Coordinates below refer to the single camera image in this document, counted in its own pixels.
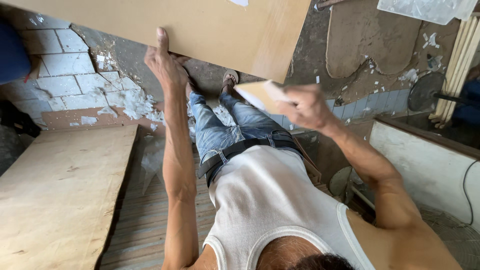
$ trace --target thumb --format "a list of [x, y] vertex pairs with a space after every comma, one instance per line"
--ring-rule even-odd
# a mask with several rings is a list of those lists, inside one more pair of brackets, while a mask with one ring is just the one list
[[168, 55], [168, 34], [162, 27], [156, 29], [156, 37], [158, 41], [157, 53], [160, 55]]

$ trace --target blue jeans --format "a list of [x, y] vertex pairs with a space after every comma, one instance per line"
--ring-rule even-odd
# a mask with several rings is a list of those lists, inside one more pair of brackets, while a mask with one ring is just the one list
[[[274, 140], [293, 142], [292, 135], [277, 122], [266, 116], [260, 110], [249, 106], [227, 93], [220, 95], [220, 104], [225, 107], [233, 120], [235, 126], [224, 126], [206, 102], [205, 98], [198, 92], [190, 93], [190, 105], [197, 121], [195, 125], [196, 144], [200, 154], [200, 164], [212, 156], [219, 154], [225, 165], [228, 160], [222, 150], [245, 139], [268, 139], [270, 145], [275, 147]], [[289, 147], [279, 147], [291, 150], [298, 155], [301, 154]], [[212, 179], [220, 166], [212, 174]]]

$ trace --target black electric cord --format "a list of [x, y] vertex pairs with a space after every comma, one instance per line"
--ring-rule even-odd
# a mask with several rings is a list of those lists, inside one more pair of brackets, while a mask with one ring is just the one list
[[465, 175], [463, 176], [463, 192], [465, 193], [465, 197], [467, 197], [468, 205], [470, 206], [470, 214], [471, 214], [471, 216], [472, 216], [469, 225], [472, 225], [472, 224], [473, 224], [473, 207], [472, 207], [472, 203], [470, 202], [470, 198], [468, 197], [467, 189], [465, 188], [465, 181], [467, 180], [468, 171], [469, 171], [470, 168], [471, 168], [475, 163], [477, 163], [477, 162], [479, 162], [479, 161], [476, 160], [476, 161], [474, 161], [472, 164], [470, 164], [470, 166], [468, 167], [467, 171], [465, 172]]

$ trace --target foot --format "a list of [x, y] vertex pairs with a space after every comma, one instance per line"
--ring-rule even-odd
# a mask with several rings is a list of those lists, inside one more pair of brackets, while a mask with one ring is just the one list
[[232, 90], [233, 90], [233, 87], [235, 86], [235, 84], [237, 84], [237, 79], [235, 79], [234, 76], [228, 74], [226, 77], [225, 77], [225, 80], [223, 82], [226, 82], [226, 81], [229, 81], [229, 84], [227, 86], [225, 86], [223, 89], [222, 89], [222, 93], [227, 93], [229, 95], [232, 94]]

